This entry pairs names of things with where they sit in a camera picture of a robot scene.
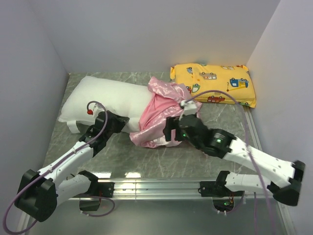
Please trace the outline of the white pillow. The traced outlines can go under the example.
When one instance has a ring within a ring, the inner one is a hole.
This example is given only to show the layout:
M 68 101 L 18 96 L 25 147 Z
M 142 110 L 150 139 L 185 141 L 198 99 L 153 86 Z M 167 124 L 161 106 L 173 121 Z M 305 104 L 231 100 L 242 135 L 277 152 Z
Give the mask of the white pillow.
M 78 123 L 94 124 L 96 117 L 87 114 L 87 104 L 98 101 L 107 111 L 130 118 L 123 132 L 138 132 L 139 119 L 151 98 L 146 86 L 85 76 L 66 100 L 58 121 L 66 123 L 72 133 L 79 133 Z

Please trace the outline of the pink pillowcase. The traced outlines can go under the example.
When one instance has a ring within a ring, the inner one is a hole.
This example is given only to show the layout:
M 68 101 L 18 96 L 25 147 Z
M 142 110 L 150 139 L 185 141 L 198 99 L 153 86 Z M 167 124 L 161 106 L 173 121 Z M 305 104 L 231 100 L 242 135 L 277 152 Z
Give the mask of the pink pillowcase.
M 136 146 L 146 148 L 178 146 L 180 142 L 174 137 L 169 141 L 165 139 L 163 129 L 167 117 L 177 117 L 182 113 L 179 104 L 191 98 L 188 89 L 183 84 L 164 82 L 154 76 L 147 88 L 152 98 L 139 119 L 139 131 L 130 133 L 131 141 Z

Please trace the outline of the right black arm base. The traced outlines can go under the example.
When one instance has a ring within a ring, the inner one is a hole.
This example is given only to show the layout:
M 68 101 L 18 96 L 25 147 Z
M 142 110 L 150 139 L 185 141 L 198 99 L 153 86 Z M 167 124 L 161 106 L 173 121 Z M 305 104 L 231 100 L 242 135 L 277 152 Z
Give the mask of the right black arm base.
M 225 183 L 216 181 L 200 181 L 198 193 L 201 197 L 212 198 L 213 209 L 225 216 L 235 212 L 245 201 L 244 191 L 231 191 Z

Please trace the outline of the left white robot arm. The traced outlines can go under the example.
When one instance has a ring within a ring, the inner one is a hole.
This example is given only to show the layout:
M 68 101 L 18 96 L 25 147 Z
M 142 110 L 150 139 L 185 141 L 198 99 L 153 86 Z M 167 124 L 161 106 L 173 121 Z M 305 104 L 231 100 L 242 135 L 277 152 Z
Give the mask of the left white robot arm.
M 71 179 L 67 177 L 105 148 L 112 134 L 120 133 L 129 120 L 110 111 L 100 112 L 94 124 L 66 154 L 38 171 L 24 173 L 15 207 L 44 222 L 59 205 L 74 196 L 101 196 L 103 190 L 99 188 L 98 177 L 91 172 L 84 170 Z

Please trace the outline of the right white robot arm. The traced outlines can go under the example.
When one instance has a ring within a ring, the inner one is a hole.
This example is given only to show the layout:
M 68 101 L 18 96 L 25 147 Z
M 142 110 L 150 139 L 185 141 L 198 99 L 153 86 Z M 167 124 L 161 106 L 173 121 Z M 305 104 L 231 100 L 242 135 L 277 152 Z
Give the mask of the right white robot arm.
M 213 182 L 202 181 L 203 197 L 242 196 L 245 191 L 270 194 L 287 206 L 297 206 L 305 164 L 284 161 L 247 145 L 222 129 L 210 129 L 195 115 L 167 117 L 163 129 L 166 140 L 187 141 L 202 153 L 240 164 L 255 174 L 221 171 Z

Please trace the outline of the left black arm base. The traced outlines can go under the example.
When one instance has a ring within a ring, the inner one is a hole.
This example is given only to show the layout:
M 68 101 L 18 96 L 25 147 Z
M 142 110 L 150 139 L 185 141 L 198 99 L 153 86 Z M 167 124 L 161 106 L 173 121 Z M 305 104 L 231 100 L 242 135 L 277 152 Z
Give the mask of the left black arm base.
M 112 213 L 115 209 L 115 202 L 112 200 L 114 185 L 114 182 L 96 182 L 87 192 L 79 194 L 79 209 L 81 214 L 89 217 L 103 217 Z M 102 201 L 111 202 L 111 209 L 103 214 L 90 214 L 90 212 L 100 209 Z

